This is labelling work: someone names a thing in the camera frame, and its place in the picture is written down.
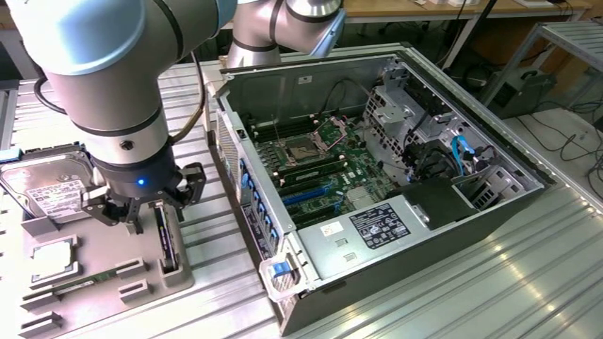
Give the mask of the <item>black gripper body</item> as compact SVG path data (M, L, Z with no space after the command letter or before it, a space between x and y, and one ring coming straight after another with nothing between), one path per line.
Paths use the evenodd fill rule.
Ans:
M145 198L160 191L172 191L182 179L169 145L140 162L117 165L92 157L92 164L110 191L125 198Z

